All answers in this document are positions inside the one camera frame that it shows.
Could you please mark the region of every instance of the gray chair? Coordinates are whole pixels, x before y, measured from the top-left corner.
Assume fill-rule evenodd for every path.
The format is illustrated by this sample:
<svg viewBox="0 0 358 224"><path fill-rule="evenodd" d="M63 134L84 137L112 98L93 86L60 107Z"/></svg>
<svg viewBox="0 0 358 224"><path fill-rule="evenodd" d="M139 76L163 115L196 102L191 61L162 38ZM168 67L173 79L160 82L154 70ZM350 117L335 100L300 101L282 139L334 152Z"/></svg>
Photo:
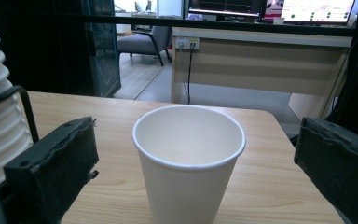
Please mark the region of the gray chair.
<svg viewBox="0 0 358 224"><path fill-rule="evenodd" d="M167 47L172 43L172 27L153 26L150 33L134 32L117 40L118 56L121 53L156 55L161 66L164 66L161 55L163 50L167 53L168 60L172 61Z"/></svg>

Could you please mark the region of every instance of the desk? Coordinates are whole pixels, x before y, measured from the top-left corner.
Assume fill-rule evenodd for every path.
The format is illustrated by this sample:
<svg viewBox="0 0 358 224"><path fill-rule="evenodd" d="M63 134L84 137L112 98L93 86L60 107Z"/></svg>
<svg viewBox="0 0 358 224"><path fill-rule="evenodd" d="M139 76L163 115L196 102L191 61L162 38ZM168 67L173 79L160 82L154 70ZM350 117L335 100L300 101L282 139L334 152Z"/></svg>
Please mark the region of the desk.
<svg viewBox="0 0 358 224"><path fill-rule="evenodd" d="M62 223L151 223L131 130L144 113L168 104L30 92L40 137L72 119L96 119L100 174L80 192ZM295 149L264 111L215 107L246 132L215 224L342 223L334 207L293 162Z"/></svg>
<svg viewBox="0 0 358 224"><path fill-rule="evenodd" d="M200 38L191 82L291 92L289 106L299 119L324 118L339 92L351 37L173 28L177 36ZM172 54L172 102L180 102L184 77L179 49ZM185 71L188 50L183 52Z"/></svg>

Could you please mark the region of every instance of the monitor screen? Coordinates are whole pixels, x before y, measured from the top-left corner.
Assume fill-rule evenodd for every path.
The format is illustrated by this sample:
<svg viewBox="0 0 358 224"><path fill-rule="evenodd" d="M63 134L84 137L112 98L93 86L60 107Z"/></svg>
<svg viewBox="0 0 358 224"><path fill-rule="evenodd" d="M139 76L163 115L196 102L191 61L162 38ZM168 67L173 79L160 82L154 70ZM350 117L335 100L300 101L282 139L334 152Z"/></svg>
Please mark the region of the monitor screen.
<svg viewBox="0 0 358 224"><path fill-rule="evenodd" d="M259 17L263 0L190 0L188 12L240 17Z"/></svg>
<svg viewBox="0 0 358 224"><path fill-rule="evenodd" d="M284 18L293 24L346 25L354 0L267 0L264 21Z"/></svg>

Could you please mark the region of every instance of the cup rim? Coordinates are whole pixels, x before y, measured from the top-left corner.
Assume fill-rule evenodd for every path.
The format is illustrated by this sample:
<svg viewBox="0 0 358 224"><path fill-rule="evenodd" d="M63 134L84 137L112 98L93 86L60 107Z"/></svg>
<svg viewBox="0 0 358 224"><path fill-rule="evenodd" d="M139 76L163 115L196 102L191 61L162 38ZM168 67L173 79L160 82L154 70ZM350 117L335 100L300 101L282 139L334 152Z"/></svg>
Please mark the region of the cup rim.
<svg viewBox="0 0 358 224"><path fill-rule="evenodd" d="M219 114L221 116L226 117L227 119L229 119L235 126L237 126L238 130L241 133L241 146L235 151L235 153L231 154L229 157L226 157L222 160L219 161L214 161L214 162L208 162L208 163L204 163L204 164L182 164L182 163L178 163L178 162L172 162L172 161L166 161L163 159L160 159L156 156L154 156L153 154L147 152L143 147L141 147L141 145L138 143L138 140L136 138L136 130L138 125L140 124L140 122L150 116L151 114L157 113L160 110L166 110L166 109L171 109L171 108L175 108L175 107L190 107L190 108L197 108L197 109L202 109L202 110L208 110L209 112L213 112L215 114ZM161 166L173 169L173 170L181 170L181 171L204 171L204 170L211 170L211 169L215 169L221 166L224 166L232 161L235 161L240 154L245 150L245 146L246 146L246 135L245 135L245 131L244 129L241 127L241 125L231 116L222 113L220 111L217 110L213 110L207 106L202 106L202 105L167 105L167 106L162 106L156 109L153 109L147 113L145 113L144 115L142 115L136 122L135 125L133 126L132 129L132 141L134 143L134 145L137 147L138 151L140 153L142 153L143 155L145 155L148 159L150 159L151 161L155 162L156 164L159 164Z"/></svg>

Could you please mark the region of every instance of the power outlet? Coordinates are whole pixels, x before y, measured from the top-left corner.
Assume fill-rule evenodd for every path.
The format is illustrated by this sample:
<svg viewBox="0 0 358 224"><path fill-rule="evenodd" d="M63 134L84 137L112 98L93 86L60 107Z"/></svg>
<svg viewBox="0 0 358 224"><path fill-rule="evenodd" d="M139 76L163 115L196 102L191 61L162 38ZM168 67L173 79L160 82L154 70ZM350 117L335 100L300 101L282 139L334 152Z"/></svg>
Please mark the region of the power outlet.
<svg viewBox="0 0 358 224"><path fill-rule="evenodd" d="M176 37L175 47L177 49L190 49L191 45L194 44L193 49L200 48L200 39L197 37L186 37L186 36L178 36Z"/></svg>

